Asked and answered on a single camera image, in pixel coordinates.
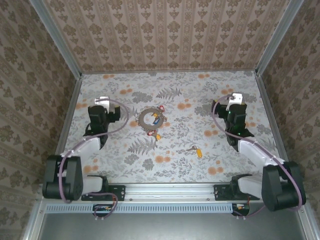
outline gray floor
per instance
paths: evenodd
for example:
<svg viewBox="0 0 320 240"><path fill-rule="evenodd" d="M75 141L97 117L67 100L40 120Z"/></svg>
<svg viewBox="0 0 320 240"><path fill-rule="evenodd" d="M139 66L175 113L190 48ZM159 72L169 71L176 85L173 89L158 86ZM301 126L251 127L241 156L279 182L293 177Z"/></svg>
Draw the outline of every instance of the gray floor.
<svg viewBox="0 0 320 240"><path fill-rule="evenodd" d="M297 213L263 210L246 220L231 214L47 214L41 240L304 240Z"/></svg>

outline patterned wallpaper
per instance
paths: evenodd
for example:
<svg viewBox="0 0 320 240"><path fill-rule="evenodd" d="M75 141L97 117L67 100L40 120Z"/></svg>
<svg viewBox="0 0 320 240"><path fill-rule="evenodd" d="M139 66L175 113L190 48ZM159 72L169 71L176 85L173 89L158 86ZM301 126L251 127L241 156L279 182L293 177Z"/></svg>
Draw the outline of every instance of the patterned wallpaper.
<svg viewBox="0 0 320 240"><path fill-rule="evenodd" d="M263 73L288 157L320 223L320 1L305 0Z"/></svg>
<svg viewBox="0 0 320 240"><path fill-rule="evenodd" d="M289 0L45 0L84 73L254 69Z"/></svg>
<svg viewBox="0 0 320 240"><path fill-rule="evenodd" d="M27 0L0 1L0 239L19 239L75 79Z"/></svg>

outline floral fabric surface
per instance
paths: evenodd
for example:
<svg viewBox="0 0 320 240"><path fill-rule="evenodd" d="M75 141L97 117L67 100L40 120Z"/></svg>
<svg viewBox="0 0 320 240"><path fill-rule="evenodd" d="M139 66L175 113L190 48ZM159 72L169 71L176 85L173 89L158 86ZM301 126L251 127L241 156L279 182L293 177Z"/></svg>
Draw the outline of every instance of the floral fabric surface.
<svg viewBox="0 0 320 240"><path fill-rule="evenodd" d="M233 175L257 173L250 160L228 145L212 119L213 99L232 92L243 93L248 129L278 155L252 71L93 74L82 80L67 149L83 136L90 122L88 106L95 98L108 96L123 103L130 117L100 151L82 160L84 174L104 175L111 183L185 183L225 182ZM158 129L161 139L156 141L136 119L144 108L160 105L167 122ZM120 127L125 117L121 109L121 120L110 123L109 131ZM147 124L154 120L151 113L144 117ZM225 127L222 119L218 122ZM201 158L189 150L193 146L201 150Z"/></svg>

